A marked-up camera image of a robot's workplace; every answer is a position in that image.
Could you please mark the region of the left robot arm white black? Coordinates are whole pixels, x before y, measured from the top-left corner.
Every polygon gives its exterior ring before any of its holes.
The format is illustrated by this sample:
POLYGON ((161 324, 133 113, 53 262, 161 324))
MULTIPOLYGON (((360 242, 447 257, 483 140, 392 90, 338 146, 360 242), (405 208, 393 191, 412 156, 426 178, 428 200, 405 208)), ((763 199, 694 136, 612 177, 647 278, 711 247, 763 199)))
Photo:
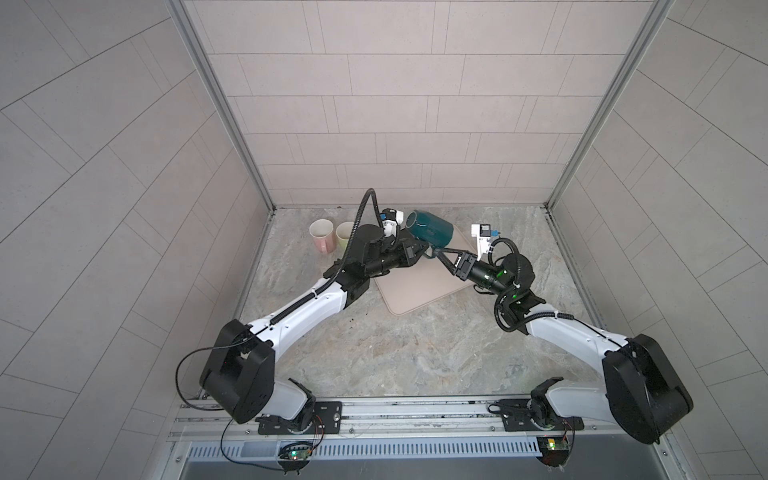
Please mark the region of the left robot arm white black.
POLYGON ((220 330, 199 384, 234 421, 262 415, 302 432, 314 419, 316 397, 295 380, 279 381, 275 366, 301 337, 351 306, 370 280, 415 265, 430 248, 401 227, 391 237, 381 227, 360 225, 323 276, 292 303, 244 324, 236 319, 220 330))

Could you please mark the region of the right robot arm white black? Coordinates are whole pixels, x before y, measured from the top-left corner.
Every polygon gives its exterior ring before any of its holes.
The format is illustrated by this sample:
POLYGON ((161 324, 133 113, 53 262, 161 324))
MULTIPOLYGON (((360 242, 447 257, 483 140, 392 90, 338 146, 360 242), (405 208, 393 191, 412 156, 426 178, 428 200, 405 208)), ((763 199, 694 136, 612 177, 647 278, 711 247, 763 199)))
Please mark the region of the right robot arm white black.
POLYGON ((693 410, 692 396, 655 339, 608 332, 557 310, 532 292, 535 273, 527 257, 512 252, 493 264, 456 249, 437 257, 453 276, 494 296, 494 319, 503 331, 549 342, 600 375, 597 387, 565 386, 559 377, 535 387, 528 410, 538 428, 589 418, 652 444, 693 410))

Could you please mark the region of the dark green mug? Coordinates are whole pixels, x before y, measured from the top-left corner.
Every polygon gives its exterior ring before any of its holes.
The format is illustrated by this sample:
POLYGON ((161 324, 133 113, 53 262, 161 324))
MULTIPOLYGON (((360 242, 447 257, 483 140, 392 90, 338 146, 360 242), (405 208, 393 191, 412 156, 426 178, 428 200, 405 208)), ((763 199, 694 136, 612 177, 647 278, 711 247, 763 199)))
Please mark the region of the dark green mug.
POLYGON ((413 210, 405 220, 406 230, 413 237, 415 245, 430 259, 436 257, 439 249, 449 245, 454 227, 448 221, 426 211, 413 210))

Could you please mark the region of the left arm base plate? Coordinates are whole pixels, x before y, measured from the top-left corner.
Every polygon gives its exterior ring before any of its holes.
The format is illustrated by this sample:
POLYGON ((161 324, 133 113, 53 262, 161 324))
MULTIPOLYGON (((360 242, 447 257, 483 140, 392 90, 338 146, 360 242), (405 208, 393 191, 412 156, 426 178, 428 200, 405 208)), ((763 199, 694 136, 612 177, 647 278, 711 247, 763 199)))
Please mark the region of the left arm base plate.
POLYGON ((343 403, 316 401, 313 410, 304 409, 296 420, 278 416, 259 417, 259 435, 338 434, 341 430, 343 403))

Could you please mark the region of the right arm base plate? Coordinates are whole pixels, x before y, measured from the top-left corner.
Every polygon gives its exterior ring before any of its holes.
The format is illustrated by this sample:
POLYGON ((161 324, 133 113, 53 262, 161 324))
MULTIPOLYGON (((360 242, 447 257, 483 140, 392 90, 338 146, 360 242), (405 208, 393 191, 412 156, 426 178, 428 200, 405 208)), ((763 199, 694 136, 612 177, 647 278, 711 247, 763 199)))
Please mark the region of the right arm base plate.
POLYGON ((560 417, 549 407, 537 411, 530 398, 497 400, 487 407, 487 412, 501 418, 505 432, 568 432, 585 428, 581 417, 560 417))

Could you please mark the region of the light green mug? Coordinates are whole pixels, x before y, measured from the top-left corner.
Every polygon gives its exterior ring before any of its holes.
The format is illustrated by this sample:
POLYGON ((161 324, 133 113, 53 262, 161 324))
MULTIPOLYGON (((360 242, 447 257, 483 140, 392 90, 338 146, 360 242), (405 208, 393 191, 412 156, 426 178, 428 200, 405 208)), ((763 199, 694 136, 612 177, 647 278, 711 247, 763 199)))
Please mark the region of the light green mug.
POLYGON ((338 245, 338 248, 341 251, 344 251, 347 248, 350 238, 352 236, 353 227, 354 227, 354 223, 352 221, 342 222, 336 227, 336 230, 335 230, 336 243, 338 245))

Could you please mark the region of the pink mug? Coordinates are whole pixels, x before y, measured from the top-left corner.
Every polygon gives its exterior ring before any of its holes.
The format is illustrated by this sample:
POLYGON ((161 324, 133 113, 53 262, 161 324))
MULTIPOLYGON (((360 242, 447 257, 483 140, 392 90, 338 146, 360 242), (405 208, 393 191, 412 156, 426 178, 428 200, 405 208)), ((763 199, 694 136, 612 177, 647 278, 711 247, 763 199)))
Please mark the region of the pink mug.
POLYGON ((335 227, 331 220, 317 219, 309 226, 309 234, 315 248, 322 254, 331 254, 336 250, 335 227))

